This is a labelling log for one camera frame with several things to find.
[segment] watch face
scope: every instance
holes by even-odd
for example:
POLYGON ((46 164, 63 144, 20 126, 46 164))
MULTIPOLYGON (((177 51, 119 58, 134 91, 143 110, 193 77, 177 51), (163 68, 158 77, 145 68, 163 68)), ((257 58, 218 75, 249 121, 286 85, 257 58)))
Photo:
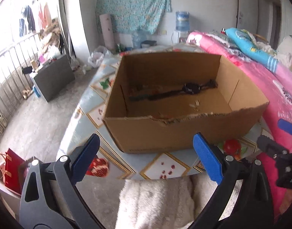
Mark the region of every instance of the watch face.
POLYGON ((183 91, 190 95, 198 94, 200 92, 200 86, 198 84, 187 83, 184 85, 183 91))

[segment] table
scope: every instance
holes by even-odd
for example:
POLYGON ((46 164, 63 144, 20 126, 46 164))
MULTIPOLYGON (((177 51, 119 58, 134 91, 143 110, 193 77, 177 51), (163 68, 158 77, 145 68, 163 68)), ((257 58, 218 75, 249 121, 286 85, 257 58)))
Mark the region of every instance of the table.
POLYGON ((44 65, 38 72, 30 73, 29 76, 41 97, 47 102, 52 100, 67 84, 75 80, 66 55, 57 57, 56 60, 44 65))
MULTIPOLYGON (((155 46, 139 49, 134 51, 133 54, 158 51, 203 52, 197 46, 178 44, 173 47, 155 46)), ((204 167, 193 148, 152 154, 127 154, 118 149, 102 122, 103 111, 105 111, 106 106, 105 101, 111 87, 103 89, 100 82, 107 80, 107 78, 110 81, 113 80, 120 60, 120 56, 114 56, 105 61, 98 69, 72 115, 60 144, 56 160, 63 155, 70 154, 77 146, 83 145, 92 133, 96 133, 101 140, 97 156, 105 158, 109 163, 107 178, 155 180, 203 172, 204 167)), ((257 154, 256 140, 260 135, 272 138, 270 130, 263 119, 260 119, 247 135, 238 139, 242 148, 246 150, 241 154, 241 158, 257 154)))

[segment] cardboard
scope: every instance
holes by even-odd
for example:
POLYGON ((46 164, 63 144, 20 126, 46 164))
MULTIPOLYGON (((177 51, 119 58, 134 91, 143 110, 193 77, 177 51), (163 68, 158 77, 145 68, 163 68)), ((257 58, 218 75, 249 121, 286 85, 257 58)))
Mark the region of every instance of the cardboard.
POLYGON ((161 52, 122 58, 104 116, 111 137, 127 153, 177 151, 192 147, 201 132, 209 143, 244 136, 269 101, 225 57, 206 53, 161 52), (197 95, 131 101, 133 88, 181 89, 185 83, 216 80, 218 88, 197 95), (197 109, 191 105, 199 101, 197 109))

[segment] pink blanket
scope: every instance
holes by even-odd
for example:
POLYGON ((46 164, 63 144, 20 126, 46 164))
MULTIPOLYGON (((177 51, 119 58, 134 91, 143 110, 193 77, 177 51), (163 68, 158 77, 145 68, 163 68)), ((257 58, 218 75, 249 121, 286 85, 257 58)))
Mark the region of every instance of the pink blanket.
MULTIPOLYGON (((229 49, 203 33, 191 33, 187 42, 200 46, 208 53, 225 56, 253 80, 270 101, 263 118, 271 130, 272 136, 277 143, 292 152, 292 136, 277 127, 279 119, 285 119, 292 123, 292 96, 278 79, 264 66, 253 61, 240 50, 229 49)), ((277 179, 277 170, 274 167, 275 161, 263 153, 258 156, 258 159, 262 161, 266 171, 272 192, 274 214, 277 216, 286 189, 275 185, 277 179)))

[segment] metal railing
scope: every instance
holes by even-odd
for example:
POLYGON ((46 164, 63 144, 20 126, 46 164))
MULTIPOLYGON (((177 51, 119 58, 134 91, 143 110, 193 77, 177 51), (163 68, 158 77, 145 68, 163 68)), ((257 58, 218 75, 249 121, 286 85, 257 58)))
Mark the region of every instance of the metal railing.
POLYGON ((22 68, 37 60, 41 47, 38 33, 22 37, 0 52, 0 140, 2 131, 24 100, 23 90, 32 89, 29 75, 22 74, 22 68))

